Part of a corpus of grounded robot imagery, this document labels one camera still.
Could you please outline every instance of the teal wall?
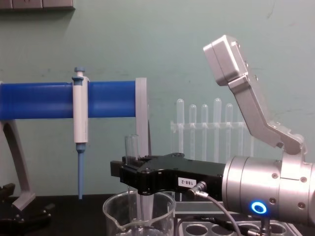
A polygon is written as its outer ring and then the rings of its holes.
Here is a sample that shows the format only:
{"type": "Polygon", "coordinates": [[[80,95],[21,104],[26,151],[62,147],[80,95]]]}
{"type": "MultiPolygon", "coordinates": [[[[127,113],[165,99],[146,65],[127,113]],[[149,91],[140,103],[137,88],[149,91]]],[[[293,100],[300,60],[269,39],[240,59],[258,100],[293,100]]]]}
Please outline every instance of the teal wall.
{"type": "MultiPolygon", "coordinates": [[[[273,117],[304,135],[307,160],[315,161],[314,0],[75,3],[74,12],[0,15],[2,81],[70,82],[79,65],[92,81],[147,77],[153,153],[166,154],[178,98],[199,107],[216,97],[235,104],[230,91],[215,83],[202,50],[229,34],[258,75],[273,117]]],[[[37,194],[76,194],[72,120],[19,120],[18,128],[37,194]]],[[[133,118],[90,120],[86,194],[126,188],[110,177],[109,162],[120,159],[124,135],[134,132],[133,118]]],[[[5,142],[0,150],[0,185],[17,183],[5,142]]],[[[279,158],[280,152],[261,145],[257,156],[279,158]]]]}

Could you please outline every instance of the blue cylinder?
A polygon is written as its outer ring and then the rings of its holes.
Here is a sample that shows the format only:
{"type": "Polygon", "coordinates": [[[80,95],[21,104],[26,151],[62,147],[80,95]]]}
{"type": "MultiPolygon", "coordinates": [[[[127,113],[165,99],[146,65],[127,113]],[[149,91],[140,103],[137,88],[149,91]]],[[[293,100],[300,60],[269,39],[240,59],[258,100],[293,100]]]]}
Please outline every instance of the blue cylinder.
{"type": "MultiPolygon", "coordinates": [[[[135,117],[135,81],[89,82],[89,117],[135,117]]],[[[72,83],[0,85],[0,119],[73,118],[72,83]]]]}

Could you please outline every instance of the black table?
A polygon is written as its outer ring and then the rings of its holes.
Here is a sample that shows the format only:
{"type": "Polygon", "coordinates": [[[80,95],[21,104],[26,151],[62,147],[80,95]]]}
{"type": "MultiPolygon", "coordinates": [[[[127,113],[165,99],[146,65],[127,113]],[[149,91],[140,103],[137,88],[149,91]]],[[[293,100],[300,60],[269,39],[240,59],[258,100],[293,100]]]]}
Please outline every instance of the black table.
{"type": "MultiPolygon", "coordinates": [[[[25,209],[26,213],[38,213],[53,203],[52,222],[49,227],[28,236],[105,236],[106,223],[102,206],[110,194],[77,196],[36,197],[25,209]]],[[[303,236],[314,236],[315,229],[296,226],[303,236]]]]}

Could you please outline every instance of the wall outlet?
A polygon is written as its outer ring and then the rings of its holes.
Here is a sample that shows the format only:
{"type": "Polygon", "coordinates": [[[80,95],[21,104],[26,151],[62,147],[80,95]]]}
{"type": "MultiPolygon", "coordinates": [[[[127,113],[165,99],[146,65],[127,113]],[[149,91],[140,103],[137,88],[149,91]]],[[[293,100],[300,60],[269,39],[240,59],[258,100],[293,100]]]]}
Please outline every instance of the wall outlet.
{"type": "Polygon", "coordinates": [[[0,10],[2,9],[12,9],[12,0],[0,0],[0,10]]]}
{"type": "Polygon", "coordinates": [[[12,0],[13,9],[42,9],[42,0],[12,0]]]}
{"type": "Polygon", "coordinates": [[[44,8],[73,8],[73,0],[42,0],[44,8]]]}

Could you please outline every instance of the blue led ring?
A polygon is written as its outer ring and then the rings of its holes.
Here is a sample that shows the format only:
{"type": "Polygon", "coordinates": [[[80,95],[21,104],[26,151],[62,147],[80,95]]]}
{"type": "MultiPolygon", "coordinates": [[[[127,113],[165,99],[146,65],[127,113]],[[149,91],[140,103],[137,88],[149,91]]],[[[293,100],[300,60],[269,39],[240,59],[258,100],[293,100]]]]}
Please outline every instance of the blue led ring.
{"type": "Polygon", "coordinates": [[[252,204],[252,210],[257,214],[265,214],[267,212],[267,207],[261,202],[254,202],[252,204]]]}

